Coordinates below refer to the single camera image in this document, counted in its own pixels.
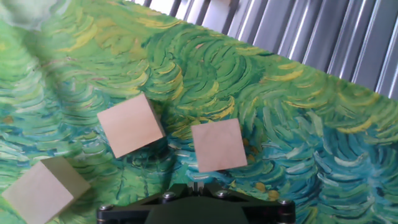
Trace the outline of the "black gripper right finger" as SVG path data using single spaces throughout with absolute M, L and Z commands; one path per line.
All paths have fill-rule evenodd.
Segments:
M 195 183 L 195 195 L 226 202 L 216 211 L 245 218 L 248 223 L 295 223 L 295 203 L 288 199 L 267 201 L 222 188 L 219 184 Z

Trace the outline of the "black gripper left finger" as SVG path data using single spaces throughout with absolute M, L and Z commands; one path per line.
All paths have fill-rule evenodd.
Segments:
M 173 184 L 165 192 L 154 194 L 125 206 L 102 205 L 96 212 L 97 224 L 144 224 L 150 211 L 160 205 L 193 195 L 196 183 Z

